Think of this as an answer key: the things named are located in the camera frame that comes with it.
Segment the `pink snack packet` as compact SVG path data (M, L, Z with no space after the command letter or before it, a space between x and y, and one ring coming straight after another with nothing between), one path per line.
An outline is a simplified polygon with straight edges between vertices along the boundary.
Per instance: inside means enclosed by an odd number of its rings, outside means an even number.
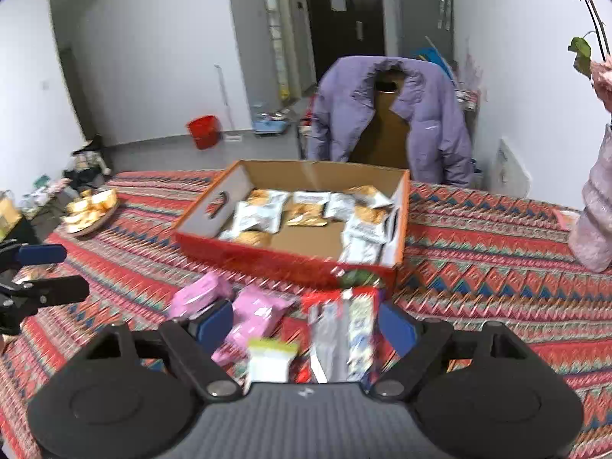
M167 309L167 318L191 318L214 301L233 301L234 292L230 283L215 272L208 272L199 280L173 295Z
M247 355L251 339L268 338L293 300L253 285L239 291L232 303L233 326L212 359L221 367Z

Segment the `red silver snack bag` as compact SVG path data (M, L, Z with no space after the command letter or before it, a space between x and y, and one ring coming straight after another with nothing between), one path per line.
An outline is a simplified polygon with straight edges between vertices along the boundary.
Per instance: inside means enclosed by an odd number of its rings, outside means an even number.
M371 386L376 373L379 307L380 293L374 287L316 291L303 297L311 380Z

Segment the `green white snack packet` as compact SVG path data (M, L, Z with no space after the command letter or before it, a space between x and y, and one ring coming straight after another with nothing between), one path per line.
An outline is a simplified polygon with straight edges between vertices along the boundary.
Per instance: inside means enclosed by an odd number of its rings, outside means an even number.
M299 350L296 342L251 339L247 349L247 383L287 383L290 380L290 365Z

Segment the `plate of yellow snacks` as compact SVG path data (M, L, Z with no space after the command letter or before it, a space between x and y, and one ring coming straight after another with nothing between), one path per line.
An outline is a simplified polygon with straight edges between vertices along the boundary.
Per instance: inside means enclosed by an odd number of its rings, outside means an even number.
M84 237L106 225L119 209L120 200L114 189L93 193L84 191L67 204L62 217L63 229L75 237Z

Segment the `black bag on floor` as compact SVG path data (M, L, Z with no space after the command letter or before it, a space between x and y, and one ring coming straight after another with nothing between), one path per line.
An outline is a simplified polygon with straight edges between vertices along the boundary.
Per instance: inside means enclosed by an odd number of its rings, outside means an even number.
M70 154L63 176L70 180L70 187L81 192L102 186L112 173L104 160L105 145L100 135L95 135L81 148Z

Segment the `colourful patterned tablecloth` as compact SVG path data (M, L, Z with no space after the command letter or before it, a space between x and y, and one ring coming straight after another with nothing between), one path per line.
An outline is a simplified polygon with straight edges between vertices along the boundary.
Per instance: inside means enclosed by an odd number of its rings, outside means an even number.
M173 241L173 222L217 178L214 171L124 172L113 223L85 241L56 231L67 249L56 276L80 275L84 303L41 310L1 352L1 435L35 458L27 424L33 394L103 326L151 329L178 291L207 271ZM505 322L578 393L584 427L573 454L611 454L611 276L574 259L554 205L415 182L405 260L394 299L416 317L459 329Z

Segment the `red cardboard box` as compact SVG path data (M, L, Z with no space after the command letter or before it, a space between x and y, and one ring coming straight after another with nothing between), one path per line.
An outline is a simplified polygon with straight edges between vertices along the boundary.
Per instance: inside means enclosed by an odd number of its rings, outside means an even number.
M268 247L220 241L240 201L253 190L341 192L373 186L390 198L386 220L390 241L378 262L351 264L339 260L342 222L322 227L287 226L281 222ZM188 257L255 279L311 289L336 289L341 272L367 269L380 277L388 293L404 263L409 220L410 172L360 164L315 161L239 161L222 172L175 223L174 238Z

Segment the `brown wooden chair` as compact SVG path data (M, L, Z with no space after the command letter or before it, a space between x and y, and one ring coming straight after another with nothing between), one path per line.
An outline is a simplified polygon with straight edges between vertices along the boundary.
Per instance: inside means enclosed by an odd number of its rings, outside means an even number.
M408 169L410 126L391 111L404 83L405 74L401 70L388 70L376 76L373 119L348 158L351 163Z

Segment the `purple puffer jacket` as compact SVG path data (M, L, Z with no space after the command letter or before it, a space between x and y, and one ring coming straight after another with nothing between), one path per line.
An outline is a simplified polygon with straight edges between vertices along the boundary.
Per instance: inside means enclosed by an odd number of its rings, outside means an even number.
M374 85L380 73L399 70L404 84L390 111L408 124L400 142L412 177L429 184L469 187L472 144L456 88L437 64L387 56L336 60L319 81L307 158L346 162L374 120Z

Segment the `red plastic bucket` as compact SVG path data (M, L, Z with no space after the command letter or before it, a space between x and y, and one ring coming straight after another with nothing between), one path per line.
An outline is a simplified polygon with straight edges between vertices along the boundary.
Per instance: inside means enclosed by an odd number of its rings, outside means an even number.
M220 121L214 115L196 118L187 124L197 149L204 150L218 144L221 138Z

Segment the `pink textured vase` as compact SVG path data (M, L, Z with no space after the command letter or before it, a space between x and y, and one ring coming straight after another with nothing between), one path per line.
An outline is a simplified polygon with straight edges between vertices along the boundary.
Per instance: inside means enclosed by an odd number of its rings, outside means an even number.
M568 237L576 259L592 272L611 265L611 124L582 189L584 209Z

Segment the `blue tray with dishes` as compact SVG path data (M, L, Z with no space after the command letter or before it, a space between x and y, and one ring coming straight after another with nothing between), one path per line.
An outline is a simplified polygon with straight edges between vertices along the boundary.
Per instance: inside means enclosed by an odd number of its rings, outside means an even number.
M251 106L252 130L258 136L282 135L290 127L290 120L281 112L269 112L265 104Z

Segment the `dark entrance door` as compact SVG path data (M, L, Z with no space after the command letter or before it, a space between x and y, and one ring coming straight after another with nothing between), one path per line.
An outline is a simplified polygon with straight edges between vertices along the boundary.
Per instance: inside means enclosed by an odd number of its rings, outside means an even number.
M384 56L383 0L307 0L315 74L341 57Z

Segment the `grey cabinet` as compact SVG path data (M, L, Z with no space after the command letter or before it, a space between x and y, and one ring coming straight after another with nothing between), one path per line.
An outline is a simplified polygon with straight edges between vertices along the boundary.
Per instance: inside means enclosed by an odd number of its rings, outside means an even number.
M416 57L433 48L447 61L454 59L453 0L397 0L398 53Z

